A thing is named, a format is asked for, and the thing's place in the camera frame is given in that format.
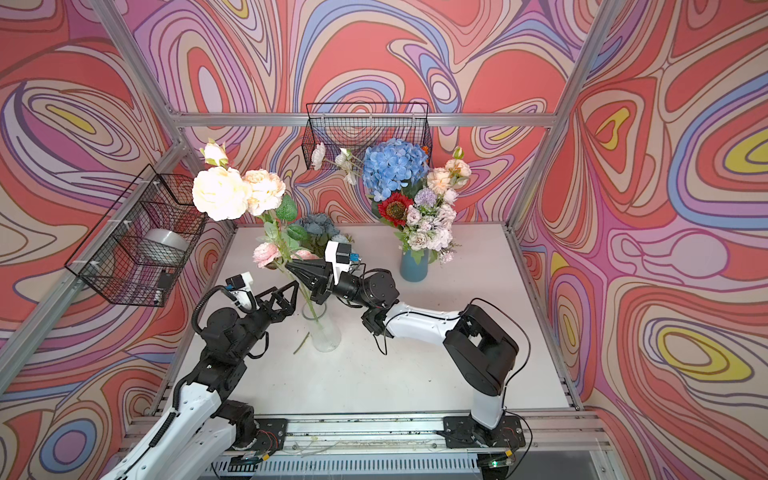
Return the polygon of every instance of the red flower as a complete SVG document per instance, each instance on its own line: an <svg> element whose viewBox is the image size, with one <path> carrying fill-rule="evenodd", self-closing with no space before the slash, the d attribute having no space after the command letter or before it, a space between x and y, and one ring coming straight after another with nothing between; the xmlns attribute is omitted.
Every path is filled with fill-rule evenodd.
<svg viewBox="0 0 768 480"><path fill-rule="evenodd" d="M396 227L402 227L406 224L406 214L411 205L413 205L413 199L400 192L395 192L379 204L379 214Z"/></svg>

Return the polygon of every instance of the black wire basket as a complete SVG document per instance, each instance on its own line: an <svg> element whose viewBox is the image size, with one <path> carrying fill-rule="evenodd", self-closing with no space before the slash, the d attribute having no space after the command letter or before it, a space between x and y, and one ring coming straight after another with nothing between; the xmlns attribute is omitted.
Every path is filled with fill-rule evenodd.
<svg viewBox="0 0 768 480"><path fill-rule="evenodd" d="M192 203L193 179L152 173L134 180L147 184L144 191L96 252L72 260L98 224L65 264L109 303L164 306L205 228L207 215Z"/></svg>
<svg viewBox="0 0 768 480"><path fill-rule="evenodd" d="M312 152L321 142L326 147L320 170L336 168L333 160L341 148L349 148L362 160L366 148L391 138L426 147L432 162L432 132L429 104L410 102L320 102L306 104L306 122L301 148L306 169L312 170Z"/></svg>

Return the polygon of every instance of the teal vase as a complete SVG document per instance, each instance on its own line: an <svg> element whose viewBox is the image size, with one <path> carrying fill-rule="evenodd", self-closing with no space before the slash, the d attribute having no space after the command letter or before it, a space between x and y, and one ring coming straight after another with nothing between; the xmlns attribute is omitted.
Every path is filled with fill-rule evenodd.
<svg viewBox="0 0 768 480"><path fill-rule="evenodd" d="M411 253L412 251L408 250L402 255L400 259L400 275L409 282L421 282L427 277L429 250L424 250L424 255L418 263L413 259Z"/></svg>

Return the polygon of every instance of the table top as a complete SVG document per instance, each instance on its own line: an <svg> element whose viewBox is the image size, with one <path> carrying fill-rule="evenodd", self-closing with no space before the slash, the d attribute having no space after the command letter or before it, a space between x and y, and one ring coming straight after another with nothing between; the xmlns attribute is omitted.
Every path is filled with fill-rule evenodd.
<svg viewBox="0 0 768 480"><path fill-rule="evenodd" d="M567 408L560 379L536 320L531 300L518 272L501 225L454 226L458 248L455 259L444 266L433 263L420 283L399 275L399 241L385 226L340 227L355 240L353 248L368 268L392 271L400 301L431 310L462 310L473 297L493 302L514 318L531 338L531 359L509 383L506 406L510 410ZM275 270L253 263L253 249L263 235L259 227L237 230L219 275L224 279L250 271L253 291L282 286L289 280ZM329 314L342 332L339 347L320 353L311 341L293 351L307 332L298 312L269 327L270 348L262 359L246 359L248 370L231 395L251 404L257 415L321 413L389 413L468 411L473 388L463 379L443 346L414 339L388 339L389 354L382 355L370 332L362 325L362 310L350 309L329 298ZM216 309L231 306L223 294L209 301L200 324ZM528 344L520 330L491 307L482 306L520 346L513 371L520 368ZM194 336L179 370L179 378L192 370L204 342ZM263 341L253 348L261 353Z"/></svg>

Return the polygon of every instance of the vase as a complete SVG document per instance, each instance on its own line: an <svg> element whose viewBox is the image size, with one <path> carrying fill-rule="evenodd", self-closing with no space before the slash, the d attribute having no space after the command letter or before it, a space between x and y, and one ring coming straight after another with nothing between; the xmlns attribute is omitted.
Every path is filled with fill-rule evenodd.
<svg viewBox="0 0 768 480"><path fill-rule="evenodd" d="M313 305L317 318L312 314L309 304L305 303L301 315L307 321L312 337L312 345L318 352L332 352L341 343L341 330L330 314L328 305Z"/></svg>
<svg viewBox="0 0 768 480"><path fill-rule="evenodd" d="M402 255L400 259L400 276L409 282L421 282L427 277L429 250L424 250L424 255L418 263L413 259L412 253L412 250L408 250Z"/></svg>

